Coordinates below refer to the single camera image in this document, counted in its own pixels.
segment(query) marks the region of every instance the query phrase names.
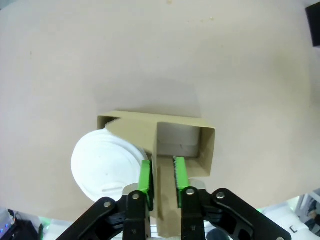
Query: cardboard box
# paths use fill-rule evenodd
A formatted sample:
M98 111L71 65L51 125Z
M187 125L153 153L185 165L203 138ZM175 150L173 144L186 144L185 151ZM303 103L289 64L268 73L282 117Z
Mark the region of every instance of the cardboard box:
M178 209L173 155L157 154L157 136L160 131L168 127L177 127L176 134L183 134L183 129L186 131L190 129L176 125L199 128L199 131L192 130L193 135L196 132L199 133L198 140L188 141L193 144L192 147L198 144L198 154L196 157L185 158L186 167L189 178L208 177L213 161L215 129L203 119L112 111L99 115L97 120L98 129L106 127L113 134L143 148L147 154L152 155L155 194L152 216L156 218L159 236L164 238L181 235L181 210Z

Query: table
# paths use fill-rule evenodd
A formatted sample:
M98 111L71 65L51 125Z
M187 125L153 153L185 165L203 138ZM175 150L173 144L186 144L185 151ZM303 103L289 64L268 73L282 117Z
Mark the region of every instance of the table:
M216 127L208 191L320 186L320 53L302 0L21 0L0 11L0 206L74 221L77 141L111 110Z

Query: screw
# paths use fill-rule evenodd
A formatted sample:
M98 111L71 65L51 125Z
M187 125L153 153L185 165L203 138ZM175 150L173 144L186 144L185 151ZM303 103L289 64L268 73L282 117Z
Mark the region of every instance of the screw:
M138 193L136 193L136 194L133 194L132 198L133 198L134 200L137 200L137 199L139 199L139 198L140 198L140 196L139 196L139 194L138 194Z
M105 206L106 208L110 207L111 206L111 202L107 201L103 204L103 206Z
M191 195L195 194L195 190L189 188L189 189L186 191L186 194L189 195L189 196L191 196Z
M224 199L225 198L225 194L223 192L219 192L216 194L216 198L217 199Z

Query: white round lid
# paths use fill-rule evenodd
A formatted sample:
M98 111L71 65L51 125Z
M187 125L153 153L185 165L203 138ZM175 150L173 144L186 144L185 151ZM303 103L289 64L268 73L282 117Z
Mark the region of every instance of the white round lid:
M88 133L76 144L71 171L84 194L96 202L102 197L118 201L124 187L139 181L146 153L106 129Z

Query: open cardboard box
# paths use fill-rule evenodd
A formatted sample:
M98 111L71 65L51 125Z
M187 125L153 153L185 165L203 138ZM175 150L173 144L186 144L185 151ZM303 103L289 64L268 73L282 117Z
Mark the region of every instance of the open cardboard box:
M181 235L181 210L177 201L174 154L157 154L160 150L157 143L158 135L163 134L163 129L179 127L178 125L199 128L197 155L185 158L188 177L208 177L213 161L215 129L203 119L112 111L99 115L97 120L98 129L106 127L114 135L152 155L155 195L152 216L156 218L159 236L164 238Z

